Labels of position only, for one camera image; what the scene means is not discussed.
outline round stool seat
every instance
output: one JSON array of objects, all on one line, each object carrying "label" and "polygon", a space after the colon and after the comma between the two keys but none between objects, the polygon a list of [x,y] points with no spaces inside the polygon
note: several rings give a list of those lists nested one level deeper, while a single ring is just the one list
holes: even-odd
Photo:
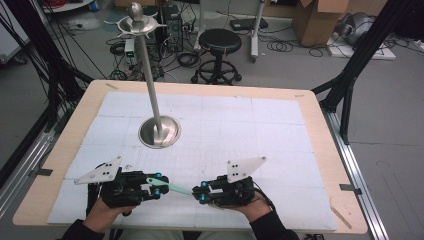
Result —
[{"label": "round stool seat", "polygon": [[234,32],[227,29],[210,29],[199,37],[199,44],[212,55],[230,54],[241,47],[241,39]]}]

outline caster wheel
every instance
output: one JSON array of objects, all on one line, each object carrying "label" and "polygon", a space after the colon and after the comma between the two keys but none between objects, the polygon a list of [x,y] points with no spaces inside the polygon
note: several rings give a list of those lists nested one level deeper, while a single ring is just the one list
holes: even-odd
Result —
[{"label": "caster wheel", "polygon": [[191,77],[191,83],[196,84],[197,82],[199,82],[199,78],[197,76]]},{"label": "caster wheel", "polygon": [[240,74],[237,74],[237,77],[234,80],[236,80],[237,82],[240,82],[241,79],[242,79],[242,76]]}]

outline person's left hand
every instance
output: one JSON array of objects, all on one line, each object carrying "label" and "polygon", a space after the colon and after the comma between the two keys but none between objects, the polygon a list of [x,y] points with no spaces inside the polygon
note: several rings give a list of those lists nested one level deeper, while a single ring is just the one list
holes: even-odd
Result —
[{"label": "person's left hand", "polygon": [[128,213],[136,206],[110,208],[101,198],[97,199],[83,224],[98,233],[105,233],[121,213]]}]

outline person's arm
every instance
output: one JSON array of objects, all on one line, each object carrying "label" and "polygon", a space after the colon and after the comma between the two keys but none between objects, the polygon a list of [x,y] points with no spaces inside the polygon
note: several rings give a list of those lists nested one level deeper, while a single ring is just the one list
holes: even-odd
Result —
[{"label": "person's arm", "polygon": [[83,220],[76,220],[65,232],[61,240],[100,240],[109,229],[116,217],[121,213],[127,213],[135,207],[109,208],[99,198]]},{"label": "person's arm", "polygon": [[284,227],[277,213],[258,194],[247,206],[234,210],[246,216],[257,240],[299,240],[295,232]]}]

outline white bracket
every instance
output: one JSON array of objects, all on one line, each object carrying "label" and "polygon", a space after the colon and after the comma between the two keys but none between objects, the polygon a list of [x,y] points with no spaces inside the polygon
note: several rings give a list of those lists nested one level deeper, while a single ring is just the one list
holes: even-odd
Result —
[{"label": "white bracket", "polygon": [[264,162],[266,157],[231,160],[227,162],[227,181],[229,183],[249,177]]},{"label": "white bracket", "polygon": [[80,178],[74,180],[75,184],[88,184],[97,182],[110,182],[113,181],[118,172],[119,166],[121,165],[121,156],[113,159],[112,161],[106,162],[100,167],[93,171],[85,174]]}]

